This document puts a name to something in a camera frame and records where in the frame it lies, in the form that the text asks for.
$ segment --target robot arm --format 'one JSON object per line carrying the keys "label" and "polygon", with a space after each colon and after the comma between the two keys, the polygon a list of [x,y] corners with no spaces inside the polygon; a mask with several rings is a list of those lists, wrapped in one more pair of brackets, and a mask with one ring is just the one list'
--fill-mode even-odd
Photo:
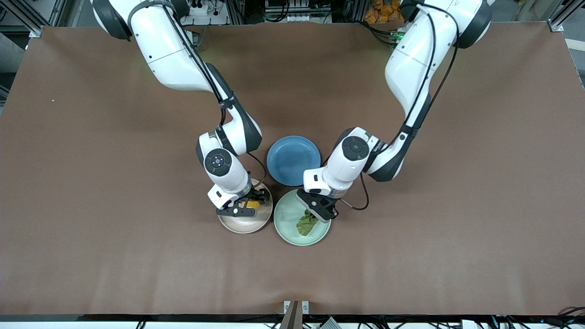
{"label": "robot arm", "polygon": [[208,193],[218,214],[253,217],[238,200],[262,198],[252,187],[250,176],[238,156],[256,150],[262,141],[258,124],[240,104],[219,71],[203,62],[193,49],[190,32],[183,30],[177,8],[186,0],[91,0],[94,14],[110,35],[130,41],[134,36],[152,73],[165,86],[176,90],[212,92],[222,113],[233,118],[202,134],[196,146],[197,158],[214,182]]}
{"label": "robot arm", "polygon": [[386,82],[404,109],[405,121],[386,144],[362,128],[345,130],[327,164],[306,170],[297,200],[323,222],[338,215],[335,203],[363,171],[376,181],[396,177],[431,104],[429,83],[459,34],[458,48],[483,37],[491,22],[486,0],[402,0],[412,25],[386,65]]}

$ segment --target metal frame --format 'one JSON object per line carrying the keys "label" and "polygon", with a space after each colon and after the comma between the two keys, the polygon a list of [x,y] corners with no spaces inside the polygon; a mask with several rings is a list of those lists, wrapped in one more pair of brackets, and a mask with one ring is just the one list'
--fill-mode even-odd
{"label": "metal frame", "polygon": [[557,11],[550,19],[548,24],[551,32],[561,32],[563,22],[572,15],[577,9],[585,5],[585,0],[571,0],[563,8]]}
{"label": "metal frame", "polygon": [[63,9],[67,0],[56,0],[51,11],[51,15],[47,20],[41,15],[31,4],[25,0],[0,0],[0,4],[12,13],[22,23],[20,27],[3,27],[0,32],[30,32],[30,37],[40,37],[43,26],[58,26],[63,18]]}

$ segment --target black bracket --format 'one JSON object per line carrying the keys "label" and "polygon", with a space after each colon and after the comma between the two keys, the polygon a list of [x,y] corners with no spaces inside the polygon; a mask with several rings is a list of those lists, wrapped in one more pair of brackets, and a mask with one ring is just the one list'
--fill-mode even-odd
{"label": "black bracket", "polygon": [[230,217],[254,217],[256,216],[256,210],[254,208],[247,208],[246,207],[246,200],[253,200],[259,201],[260,204],[266,203],[270,198],[270,193],[266,189],[256,190],[251,189],[248,194],[233,203],[231,207],[224,207],[223,209],[216,209],[215,213],[220,216],[230,216]]}
{"label": "black bracket", "polygon": [[302,189],[297,190],[297,199],[300,199],[305,207],[317,213],[325,221],[330,221],[339,215],[339,211],[335,209],[335,203],[338,199],[307,193]]}
{"label": "black bracket", "polygon": [[239,103],[240,101],[236,97],[236,94],[232,93],[232,95],[227,100],[223,100],[218,104],[220,109],[227,109]]}
{"label": "black bracket", "polygon": [[409,136],[416,137],[418,135],[418,128],[413,128],[407,126],[406,124],[402,124],[400,127],[400,132],[407,133]]}

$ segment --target cable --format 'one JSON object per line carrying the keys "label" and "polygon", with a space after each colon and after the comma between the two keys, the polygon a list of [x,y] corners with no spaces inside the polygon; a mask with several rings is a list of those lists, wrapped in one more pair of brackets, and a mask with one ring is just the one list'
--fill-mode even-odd
{"label": "cable", "polygon": [[[440,11],[442,13],[444,13],[445,15],[449,15],[449,17],[453,20],[453,23],[455,23],[455,29],[456,29],[456,33],[455,33],[455,49],[453,51],[453,57],[451,58],[451,62],[449,63],[449,67],[447,68],[447,72],[445,72],[445,75],[443,76],[443,80],[441,80],[441,83],[439,84],[439,87],[437,88],[437,91],[435,92],[435,95],[433,96],[433,99],[431,100],[431,103],[429,104],[429,109],[431,108],[431,106],[433,105],[433,103],[435,102],[437,96],[439,95],[439,92],[441,91],[441,88],[443,88],[443,85],[445,83],[445,81],[447,80],[447,77],[449,76],[449,73],[451,72],[451,68],[453,67],[453,63],[455,62],[455,58],[457,58],[457,51],[459,49],[459,24],[457,23],[457,20],[455,19],[455,17],[453,17],[453,15],[451,15],[451,13],[449,13],[448,11],[433,6],[433,5],[426,5],[424,3],[419,3],[421,6],[423,7],[427,7],[427,8],[431,8],[434,9],[436,11]],[[405,7],[409,7],[409,6],[415,6],[416,4],[404,4],[401,5],[400,7],[398,7],[398,9],[400,8],[405,8]]]}
{"label": "cable", "polygon": [[244,22],[245,24],[247,24],[247,20],[244,17],[244,15],[242,14],[242,12],[240,11],[240,8],[238,6],[238,0],[234,0],[236,3],[233,5],[234,8],[236,8],[236,12],[238,13],[238,15],[240,15],[240,18],[242,19],[242,22]]}
{"label": "cable", "polygon": [[358,24],[364,26],[366,29],[368,29],[370,31],[374,31],[374,32],[379,33],[381,35],[388,35],[388,36],[392,35],[392,33],[389,31],[382,31],[382,30],[378,30],[376,28],[373,28],[368,22],[364,22],[361,20],[353,20],[353,21],[351,21],[351,23],[358,23]]}
{"label": "cable", "polygon": [[0,13],[4,12],[4,14],[2,15],[2,18],[0,18],[0,22],[2,22],[4,20],[4,18],[6,18],[6,14],[8,13],[8,10],[6,10],[4,7],[0,6]]}
{"label": "cable", "polygon": [[568,316],[569,314],[573,314],[577,311],[585,310],[585,307],[573,307],[571,310],[566,311],[564,313],[560,313],[559,316]]}
{"label": "cable", "polygon": [[260,161],[260,159],[258,159],[255,155],[253,155],[250,152],[247,152],[246,154],[248,154],[249,156],[251,156],[252,158],[254,158],[254,160],[258,161],[258,163],[262,166],[262,170],[264,170],[264,177],[262,177],[262,179],[255,185],[253,185],[252,187],[255,189],[256,187],[260,186],[262,183],[264,183],[266,176],[267,176],[267,170],[266,170],[266,166],[264,166],[264,163],[262,163],[262,161]]}
{"label": "cable", "polygon": [[[189,52],[189,55],[191,56],[191,58],[193,59],[193,61],[195,62],[195,64],[199,68],[199,70],[201,70],[201,73],[203,74],[203,76],[205,77],[205,79],[207,80],[207,83],[211,87],[212,92],[215,95],[215,98],[217,98],[218,102],[221,102],[222,101],[221,95],[219,94],[219,91],[217,89],[217,86],[215,85],[213,79],[211,78],[211,73],[209,72],[209,69],[205,65],[205,62],[203,62],[203,59],[201,58],[201,56],[199,56],[199,53],[193,52],[193,49],[192,49],[193,44],[189,40],[189,37],[187,36],[187,33],[185,32],[185,29],[183,28],[183,25],[181,24],[180,21],[177,21],[176,19],[174,19],[168,13],[168,10],[166,9],[166,6],[163,5],[163,9],[164,9],[164,12],[167,14],[167,17],[168,17],[169,21],[171,22],[171,25],[173,26],[173,29],[179,35],[179,38],[181,39],[181,42],[182,42],[183,46],[187,49],[187,52]],[[177,22],[177,24],[179,26],[181,26],[181,28],[183,29],[182,37],[181,37],[181,32],[176,27],[176,25],[174,24],[174,22]]]}
{"label": "cable", "polygon": [[[414,102],[412,102],[412,106],[411,106],[410,110],[408,111],[408,114],[407,114],[406,118],[404,119],[404,124],[406,124],[406,123],[408,122],[408,120],[410,119],[410,115],[412,114],[412,110],[414,109],[414,106],[415,106],[415,105],[418,103],[418,98],[419,98],[419,97],[421,96],[421,94],[422,94],[422,90],[423,90],[423,89],[424,89],[424,87],[425,87],[425,83],[426,83],[427,79],[429,78],[429,73],[431,72],[431,67],[432,67],[432,65],[433,65],[433,61],[435,61],[435,50],[436,50],[436,45],[437,45],[436,30],[435,30],[435,23],[433,22],[433,19],[432,19],[432,17],[431,17],[431,14],[429,14],[429,13],[426,13],[426,15],[429,17],[429,20],[430,20],[430,23],[431,23],[431,28],[432,28],[432,31],[433,31],[433,48],[432,48],[432,51],[431,51],[431,60],[430,60],[430,62],[429,62],[429,65],[428,65],[428,67],[426,68],[425,77],[424,77],[424,79],[422,80],[421,87],[418,89],[417,96],[414,98]],[[391,146],[392,144],[394,144],[394,142],[396,141],[396,139],[398,138],[398,136],[400,136],[400,133],[401,133],[401,132],[399,131],[399,132],[396,134],[396,136],[394,137],[394,139],[393,139],[393,140],[392,140],[390,143],[386,144],[386,147],[385,147],[384,149],[380,150],[380,151],[379,151],[379,152],[377,152],[377,153],[378,153],[378,154],[380,154],[380,153],[383,153],[383,152],[385,152],[385,151],[386,151],[388,148],[390,148],[390,146]]]}
{"label": "cable", "polygon": [[329,12],[327,12],[327,15],[325,16],[325,19],[323,20],[323,24],[325,24],[325,22],[327,21],[327,17],[329,17],[329,14],[331,14],[331,10]]}
{"label": "cable", "polygon": [[530,327],[528,327],[526,324],[524,324],[524,322],[522,321],[518,321],[516,319],[514,319],[512,316],[508,316],[510,319],[512,319],[512,321],[514,322],[518,322],[524,329],[530,329]]}
{"label": "cable", "polygon": [[341,202],[345,203],[345,204],[346,204],[346,206],[350,207],[350,208],[351,208],[351,209],[353,209],[353,210],[358,210],[358,211],[365,210],[365,209],[367,209],[367,206],[369,206],[369,205],[370,205],[370,196],[368,195],[367,188],[366,188],[366,182],[364,181],[364,175],[363,175],[363,173],[362,173],[362,172],[360,172],[360,178],[361,178],[361,180],[362,180],[362,187],[364,188],[364,193],[366,194],[366,205],[365,205],[365,206],[363,206],[362,208],[357,208],[357,207],[354,207],[354,206],[352,206],[351,204],[349,204],[349,203],[348,203],[347,201],[345,201],[343,198],[340,198]]}
{"label": "cable", "polygon": [[272,23],[278,23],[287,17],[289,9],[290,9],[290,2],[288,0],[286,0],[286,3],[283,4],[283,10],[280,12],[278,17],[276,17],[276,19],[269,19],[267,17],[264,17],[264,20],[267,20],[268,22],[272,22]]}
{"label": "cable", "polygon": [[279,323],[281,323],[281,322],[282,322],[282,320],[280,320],[280,321],[277,321],[277,322],[276,322],[276,323],[275,323],[275,324],[274,324],[272,327],[270,327],[270,329],[274,329],[274,328],[276,328],[276,326],[277,326]]}

